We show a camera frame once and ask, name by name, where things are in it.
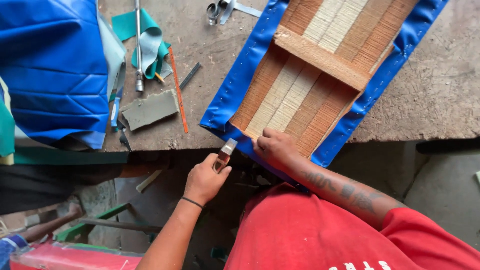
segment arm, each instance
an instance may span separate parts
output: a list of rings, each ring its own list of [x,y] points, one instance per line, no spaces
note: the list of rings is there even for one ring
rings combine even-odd
[[[184,197],[202,206],[215,197],[232,170],[231,167],[225,167],[216,174],[212,167],[217,156],[210,154],[190,171]],[[198,205],[181,199],[137,269],[181,269],[193,228],[201,211]]]
[[[406,207],[374,188],[310,162],[298,153],[290,135],[265,128],[263,136],[252,143],[257,155],[270,165],[377,230],[382,228],[382,222],[389,210]]]

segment wooden board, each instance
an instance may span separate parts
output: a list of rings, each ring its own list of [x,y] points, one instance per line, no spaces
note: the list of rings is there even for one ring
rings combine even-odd
[[[302,155],[319,146],[365,89],[417,0],[292,0],[237,113],[257,138],[291,134]]]

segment workbench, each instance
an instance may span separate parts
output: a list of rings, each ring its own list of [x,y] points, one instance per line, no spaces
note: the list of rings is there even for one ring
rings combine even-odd
[[[267,0],[239,0],[263,10]],[[200,70],[182,90],[189,132],[180,114],[160,120],[126,136],[133,151],[221,147],[224,142],[198,123],[257,21],[234,10],[225,25],[210,26],[210,0],[141,0],[172,44],[181,82],[197,62]],[[133,10],[133,0],[98,0],[109,20]],[[428,33],[369,111],[349,142],[408,141],[474,138],[480,135],[480,5],[475,0],[450,0]],[[121,106],[140,95],[135,92],[136,68],[130,64],[135,38],[124,42],[127,73]],[[142,98],[175,88],[145,80]],[[126,151],[120,133],[107,127],[103,151]]]

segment gray foam piece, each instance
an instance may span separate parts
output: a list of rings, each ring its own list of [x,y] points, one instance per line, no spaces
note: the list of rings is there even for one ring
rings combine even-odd
[[[130,130],[151,124],[179,111],[176,92],[173,89],[160,94],[149,95],[146,99],[136,99],[120,108],[127,119]]]

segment black fabric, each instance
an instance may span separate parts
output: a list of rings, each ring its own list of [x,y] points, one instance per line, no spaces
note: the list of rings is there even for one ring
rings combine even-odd
[[[0,215],[65,201],[77,185],[118,177],[122,164],[0,165]]]

